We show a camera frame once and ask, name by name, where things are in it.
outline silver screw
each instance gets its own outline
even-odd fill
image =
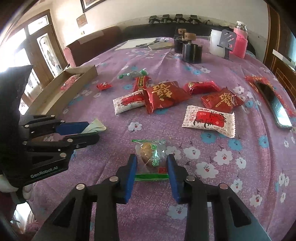
[[[62,152],[59,156],[62,158],[65,158],[67,156],[67,154],[65,152]]]
[[[189,176],[186,177],[186,180],[189,181],[189,182],[193,182],[193,181],[195,181],[195,177],[189,175]]]
[[[85,185],[82,184],[82,183],[79,183],[79,184],[77,184],[77,186],[76,186],[76,189],[77,189],[77,190],[82,190],[82,189],[84,189],[84,188],[85,188]]]
[[[228,188],[228,185],[226,183],[220,183],[219,187],[223,190],[226,190]]]
[[[119,179],[119,178],[118,178],[117,176],[112,176],[112,177],[109,178],[109,180],[110,180],[111,182],[117,182],[118,179]]]

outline white wall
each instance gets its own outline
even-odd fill
[[[244,22],[252,32],[251,43],[255,49],[258,48],[258,58],[263,60],[264,57],[268,37],[268,11],[263,0],[106,0],[86,11],[88,24],[80,29],[76,22],[76,18],[82,15],[80,0],[47,0],[41,4],[49,1],[52,1],[51,15],[62,48],[80,38],[82,31],[89,34],[130,19],[163,14],[171,14],[172,17],[182,13],[233,24],[238,20]]]

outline black canister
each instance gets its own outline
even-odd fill
[[[192,43],[183,44],[183,61],[200,64],[202,62],[202,46]]]
[[[182,41],[182,39],[174,39],[175,53],[182,53],[183,43],[184,41]]]

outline phone screen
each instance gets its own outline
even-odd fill
[[[271,110],[273,111],[278,123],[284,127],[292,127],[292,123],[283,107],[279,99],[274,94],[273,90],[270,86],[260,83],[258,81],[255,82],[255,85],[261,93],[265,96],[265,99],[270,104]]]

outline framed picture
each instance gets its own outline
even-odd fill
[[[76,19],[78,27],[81,28],[87,24],[85,13]]]
[[[80,0],[82,11],[86,12],[87,10],[93,8],[94,6],[104,2],[106,0]]]

